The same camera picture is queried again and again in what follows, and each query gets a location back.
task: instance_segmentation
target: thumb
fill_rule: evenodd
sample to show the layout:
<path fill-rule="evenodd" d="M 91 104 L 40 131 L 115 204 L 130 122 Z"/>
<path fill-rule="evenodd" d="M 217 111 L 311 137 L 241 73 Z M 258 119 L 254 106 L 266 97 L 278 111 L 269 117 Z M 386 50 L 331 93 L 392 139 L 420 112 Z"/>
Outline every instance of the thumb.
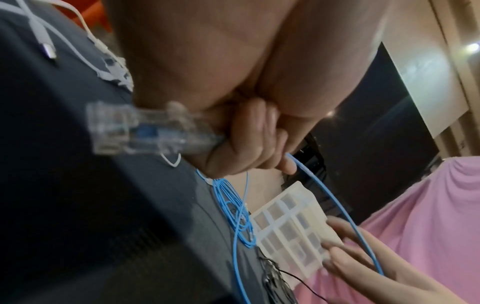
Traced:
<path fill-rule="evenodd" d="M 338 247 L 330 249 L 334 274 L 377 304 L 405 304 L 418 301 L 420 290 L 400 284 L 359 263 Z"/>

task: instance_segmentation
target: pink fabric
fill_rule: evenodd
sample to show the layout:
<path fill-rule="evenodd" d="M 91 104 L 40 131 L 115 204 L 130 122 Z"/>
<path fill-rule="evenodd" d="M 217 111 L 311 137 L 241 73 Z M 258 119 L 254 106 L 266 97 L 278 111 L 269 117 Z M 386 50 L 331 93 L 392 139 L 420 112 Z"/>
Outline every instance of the pink fabric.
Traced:
<path fill-rule="evenodd" d="M 468 303 L 480 303 L 480 157 L 451 158 L 361 226 Z M 307 283 L 326 297 L 371 303 L 319 270 Z M 303 285 L 300 304 L 321 303 Z"/>

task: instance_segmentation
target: light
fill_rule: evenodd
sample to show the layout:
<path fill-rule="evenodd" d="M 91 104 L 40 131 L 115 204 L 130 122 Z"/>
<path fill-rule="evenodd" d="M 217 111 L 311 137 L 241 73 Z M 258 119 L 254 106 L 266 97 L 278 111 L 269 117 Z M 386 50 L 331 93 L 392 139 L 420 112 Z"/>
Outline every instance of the light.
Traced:
<path fill-rule="evenodd" d="M 470 55 L 478 53 L 478 51 L 480 51 L 480 45 L 478 43 L 469 44 L 465 47 L 465 51 Z"/>

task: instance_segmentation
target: metal connector tip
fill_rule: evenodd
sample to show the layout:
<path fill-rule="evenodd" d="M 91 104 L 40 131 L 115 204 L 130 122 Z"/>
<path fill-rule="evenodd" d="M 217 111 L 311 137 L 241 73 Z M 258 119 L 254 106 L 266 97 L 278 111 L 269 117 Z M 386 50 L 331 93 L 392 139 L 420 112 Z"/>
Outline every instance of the metal connector tip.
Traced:
<path fill-rule="evenodd" d="M 53 45 L 43 43 L 40 45 L 45 55 L 52 60 L 57 59 L 57 51 Z"/>

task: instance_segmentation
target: coiled blue cable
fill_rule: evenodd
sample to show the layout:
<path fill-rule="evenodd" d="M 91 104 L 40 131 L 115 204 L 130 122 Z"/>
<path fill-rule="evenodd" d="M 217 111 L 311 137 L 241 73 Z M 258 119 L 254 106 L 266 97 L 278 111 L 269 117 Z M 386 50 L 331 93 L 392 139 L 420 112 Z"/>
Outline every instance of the coiled blue cable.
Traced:
<path fill-rule="evenodd" d="M 196 172 L 204 181 L 207 181 L 207 178 L 205 178 L 200 171 L 197 170 Z M 240 277 L 239 263 L 237 260 L 238 240 L 240 240 L 240 242 L 242 242 L 247 248 L 253 248 L 257 243 L 257 239 L 254 235 L 254 228 L 250 222 L 249 212 L 245 209 L 244 204 L 249 189 L 249 173 L 246 173 L 245 193 L 243 194 L 243 199 L 240 198 L 232 184 L 224 178 L 212 180 L 212 186 L 216 201 L 227 217 L 228 222 L 235 230 L 232 249 L 233 271 L 235 272 L 236 281 L 245 303 L 251 304 L 242 283 L 242 278 Z"/>
<path fill-rule="evenodd" d="M 303 165 L 301 162 L 299 162 L 296 158 L 294 158 L 290 153 L 286 154 L 289 158 L 291 158 L 295 164 L 303 171 L 305 172 L 308 176 L 313 178 L 313 180 L 322 188 L 322 190 L 332 199 L 332 201 L 335 202 L 336 206 L 340 209 L 340 211 L 343 213 L 343 215 L 346 217 L 348 222 L 350 223 L 351 227 L 355 231 L 355 234 L 357 235 L 358 239 L 360 240 L 361 244 L 364 246 L 367 254 L 371 257 L 373 264 L 375 265 L 376 270 L 378 271 L 379 274 L 384 275 L 384 271 L 382 270 L 382 267 L 380 266 L 379 261 L 377 260 L 377 257 L 375 256 L 375 253 L 373 250 L 370 248 L 369 244 L 365 240 L 364 236 L 360 233 L 359 229 L 357 228 L 357 225 L 355 225 L 354 221 L 350 217 L 349 213 L 345 210 L 345 208 L 340 204 L 339 200 L 334 196 L 332 192 L 325 186 L 324 183 L 315 175 L 313 174 L 305 165 Z"/>

